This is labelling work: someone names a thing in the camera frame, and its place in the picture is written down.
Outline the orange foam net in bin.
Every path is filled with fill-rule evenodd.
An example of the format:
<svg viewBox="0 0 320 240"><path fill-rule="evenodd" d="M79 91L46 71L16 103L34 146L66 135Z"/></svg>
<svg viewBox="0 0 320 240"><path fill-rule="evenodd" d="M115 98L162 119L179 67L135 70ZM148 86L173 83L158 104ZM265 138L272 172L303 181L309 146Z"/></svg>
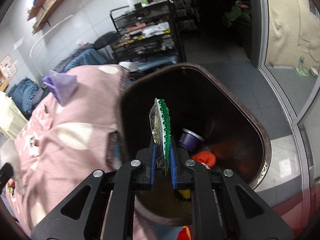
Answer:
<svg viewBox="0 0 320 240"><path fill-rule="evenodd" d="M199 152L193 155L192 159L203 164L208 169L211 169L216 164L216 156L209 151Z"/></svg>

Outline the massage bed with blue cover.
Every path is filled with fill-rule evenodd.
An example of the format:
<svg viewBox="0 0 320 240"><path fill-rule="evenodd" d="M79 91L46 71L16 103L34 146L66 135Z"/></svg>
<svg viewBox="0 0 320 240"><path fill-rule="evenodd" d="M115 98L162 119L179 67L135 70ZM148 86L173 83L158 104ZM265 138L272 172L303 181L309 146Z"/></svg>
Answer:
<svg viewBox="0 0 320 240"><path fill-rule="evenodd" d="M108 56L107 52L95 50L92 43L81 46L64 60L60 61L53 71L66 73L70 69L84 65L117 64L117 60Z"/></svg>

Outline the green potted plant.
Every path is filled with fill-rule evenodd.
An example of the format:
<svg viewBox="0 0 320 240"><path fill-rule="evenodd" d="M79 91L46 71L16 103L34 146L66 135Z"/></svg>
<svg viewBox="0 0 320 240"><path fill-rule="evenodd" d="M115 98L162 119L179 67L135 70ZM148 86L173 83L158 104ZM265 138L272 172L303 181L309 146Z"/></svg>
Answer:
<svg viewBox="0 0 320 240"><path fill-rule="evenodd" d="M226 13L230 25L244 24L252 25L252 10L248 2L237 0L231 11Z"/></svg>

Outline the cream cloth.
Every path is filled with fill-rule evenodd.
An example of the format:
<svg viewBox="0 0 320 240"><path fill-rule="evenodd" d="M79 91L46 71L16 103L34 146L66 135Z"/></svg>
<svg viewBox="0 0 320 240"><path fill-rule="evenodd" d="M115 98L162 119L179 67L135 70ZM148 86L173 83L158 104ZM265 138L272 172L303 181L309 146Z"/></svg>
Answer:
<svg viewBox="0 0 320 240"><path fill-rule="evenodd" d="M16 139L28 121L6 93L0 94L1 133L8 139Z"/></svg>

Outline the black chair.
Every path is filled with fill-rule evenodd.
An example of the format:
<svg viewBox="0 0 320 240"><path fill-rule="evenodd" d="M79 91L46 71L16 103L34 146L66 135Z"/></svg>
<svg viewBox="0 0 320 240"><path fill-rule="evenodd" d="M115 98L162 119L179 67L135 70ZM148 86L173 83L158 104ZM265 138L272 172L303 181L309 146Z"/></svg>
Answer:
<svg viewBox="0 0 320 240"><path fill-rule="evenodd" d="M116 31L109 31L108 33L105 33L101 37L99 37L94 43L93 48L95 50L101 50L104 49L108 55L108 57L111 59L111 53L109 52L109 49L107 47L112 47L119 41L119 34Z"/></svg>

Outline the pink cow-print bed cover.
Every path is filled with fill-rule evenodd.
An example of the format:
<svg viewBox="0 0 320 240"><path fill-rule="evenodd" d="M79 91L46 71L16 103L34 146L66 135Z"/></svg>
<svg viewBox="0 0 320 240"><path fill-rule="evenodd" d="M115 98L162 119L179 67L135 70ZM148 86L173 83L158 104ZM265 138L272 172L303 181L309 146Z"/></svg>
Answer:
<svg viewBox="0 0 320 240"><path fill-rule="evenodd" d="M116 105L126 73L117 64L68 71L77 88L65 105L48 94L1 147L14 169L6 197L26 234L95 170L120 168Z"/></svg>

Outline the pile of blue towels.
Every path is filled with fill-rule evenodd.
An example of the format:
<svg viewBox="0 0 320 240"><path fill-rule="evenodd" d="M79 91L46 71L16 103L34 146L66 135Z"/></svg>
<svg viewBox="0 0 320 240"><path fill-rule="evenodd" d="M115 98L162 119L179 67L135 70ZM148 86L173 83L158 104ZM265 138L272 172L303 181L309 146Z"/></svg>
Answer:
<svg viewBox="0 0 320 240"><path fill-rule="evenodd" d="M29 120L33 110L43 99L44 90L37 83L26 77L15 84L7 93L23 116Z"/></svg>

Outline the green clear candy wrapper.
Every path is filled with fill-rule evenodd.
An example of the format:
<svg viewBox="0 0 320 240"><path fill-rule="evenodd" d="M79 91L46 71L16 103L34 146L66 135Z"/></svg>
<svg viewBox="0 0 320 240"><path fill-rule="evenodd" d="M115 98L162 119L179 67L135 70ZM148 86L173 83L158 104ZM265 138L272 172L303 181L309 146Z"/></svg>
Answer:
<svg viewBox="0 0 320 240"><path fill-rule="evenodd" d="M171 124L164 99L155 98L149 114L153 142L157 148L157 165L167 174L170 165Z"/></svg>

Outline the plastic bottle outside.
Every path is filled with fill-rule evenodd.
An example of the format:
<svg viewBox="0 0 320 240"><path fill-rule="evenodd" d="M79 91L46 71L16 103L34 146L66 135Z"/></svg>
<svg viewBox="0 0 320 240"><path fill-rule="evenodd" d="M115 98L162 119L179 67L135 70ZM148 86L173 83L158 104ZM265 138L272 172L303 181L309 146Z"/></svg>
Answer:
<svg viewBox="0 0 320 240"><path fill-rule="evenodd" d="M305 57L302 54L299 58L299 63L296 68L296 72L300 76L309 76L309 71L306 69L305 63L304 63Z"/></svg>

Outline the purple plastic package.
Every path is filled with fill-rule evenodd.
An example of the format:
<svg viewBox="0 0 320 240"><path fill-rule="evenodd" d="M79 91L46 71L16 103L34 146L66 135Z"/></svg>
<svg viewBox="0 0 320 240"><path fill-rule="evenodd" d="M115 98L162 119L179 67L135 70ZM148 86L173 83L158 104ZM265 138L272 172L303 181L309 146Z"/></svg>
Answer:
<svg viewBox="0 0 320 240"><path fill-rule="evenodd" d="M49 75L45 76L42 81L61 106L69 103L78 87L76 75L58 73L53 70L50 70Z"/></svg>

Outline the purple cup in bin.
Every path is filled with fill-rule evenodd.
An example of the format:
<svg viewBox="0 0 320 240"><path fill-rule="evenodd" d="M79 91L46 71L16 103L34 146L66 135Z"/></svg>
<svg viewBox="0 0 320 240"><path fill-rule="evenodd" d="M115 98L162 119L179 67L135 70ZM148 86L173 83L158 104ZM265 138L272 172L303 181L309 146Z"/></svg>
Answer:
<svg viewBox="0 0 320 240"><path fill-rule="evenodd" d="M203 141L204 139L201 136L184 128L182 129L182 135L179 139L179 146L192 152Z"/></svg>

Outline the brown trash bin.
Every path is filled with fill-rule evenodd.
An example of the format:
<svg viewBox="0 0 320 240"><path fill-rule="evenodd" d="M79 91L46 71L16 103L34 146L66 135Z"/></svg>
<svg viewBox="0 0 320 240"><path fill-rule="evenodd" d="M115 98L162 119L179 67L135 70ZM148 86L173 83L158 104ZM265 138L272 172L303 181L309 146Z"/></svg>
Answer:
<svg viewBox="0 0 320 240"><path fill-rule="evenodd" d="M134 81L118 101L122 161L148 148L149 113L163 99L177 149L193 156L209 151L215 171L233 170L252 189L265 178L272 150L266 129L206 68L192 63L164 67Z"/></svg>

